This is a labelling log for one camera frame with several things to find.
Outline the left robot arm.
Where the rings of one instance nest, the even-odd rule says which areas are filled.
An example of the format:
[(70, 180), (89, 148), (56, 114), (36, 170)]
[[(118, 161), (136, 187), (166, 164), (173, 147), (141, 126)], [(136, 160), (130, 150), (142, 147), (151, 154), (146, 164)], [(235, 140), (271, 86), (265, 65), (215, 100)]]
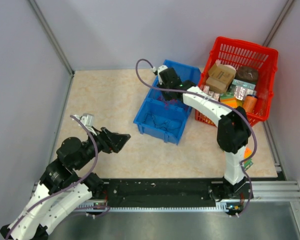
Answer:
[(83, 202), (99, 198), (104, 182), (94, 172), (76, 186), (83, 168), (97, 153), (118, 153), (131, 138), (105, 127), (91, 128), (92, 139), (65, 139), (56, 151), (57, 158), (45, 169), (30, 201), (19, 217), (4, 225), (0, 234), (9, 240), (46, 240), (54, 229)]

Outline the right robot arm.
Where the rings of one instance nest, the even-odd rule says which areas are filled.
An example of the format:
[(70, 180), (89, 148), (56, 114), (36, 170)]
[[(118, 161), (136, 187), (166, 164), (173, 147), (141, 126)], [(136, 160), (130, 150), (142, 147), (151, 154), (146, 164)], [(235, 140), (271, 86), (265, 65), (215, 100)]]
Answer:
[(181, 81), (172, 67), (162, 65), (152, 68), (158, 77), (158, 84), (165, 100), (179, 100), (208, 117), (217, 127), (217, 143), (225, 152), (225, 172), (223, 192), (229, 198), (235, 198), (246, 183), (241, 161), (244, 160), (248, 138), (251, 131), (245, 120), (247, 115), (242, 107), (231, 108), (221, 105), (204, 93), (191, 80)]

